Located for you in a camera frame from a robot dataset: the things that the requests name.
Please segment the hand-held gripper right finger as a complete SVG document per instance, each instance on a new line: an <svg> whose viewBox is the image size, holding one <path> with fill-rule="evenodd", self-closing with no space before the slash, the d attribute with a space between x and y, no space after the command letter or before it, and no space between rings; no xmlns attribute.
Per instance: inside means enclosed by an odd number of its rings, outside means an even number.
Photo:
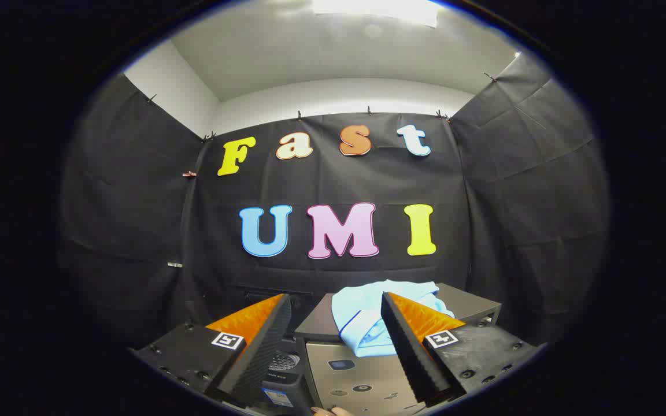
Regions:
<svg viewBox="0 0 666 416"><path fill-rule="evenodd" d="M458 320L393 292L380 314L417 401L439 405L474 395L541 352L488 318Z"/></svg>

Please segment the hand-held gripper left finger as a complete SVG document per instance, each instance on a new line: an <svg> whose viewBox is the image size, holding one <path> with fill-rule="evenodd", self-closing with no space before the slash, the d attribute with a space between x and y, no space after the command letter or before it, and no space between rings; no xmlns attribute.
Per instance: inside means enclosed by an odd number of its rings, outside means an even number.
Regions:
<svg viewBox="0 0 666 416"><path fill-rule="evenodd" d="M195 394L250 406L262 399L292 311L290 295L278 294L208 325L180 324L131 353Z"/></svg>

